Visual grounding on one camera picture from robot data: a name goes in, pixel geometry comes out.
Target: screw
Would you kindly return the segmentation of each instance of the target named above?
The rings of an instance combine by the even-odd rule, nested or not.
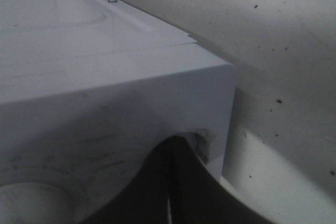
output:
[[[109,2],[109,3],[116,3],[116,2],[118,2],[118,0],[107,0],[107,2]]]

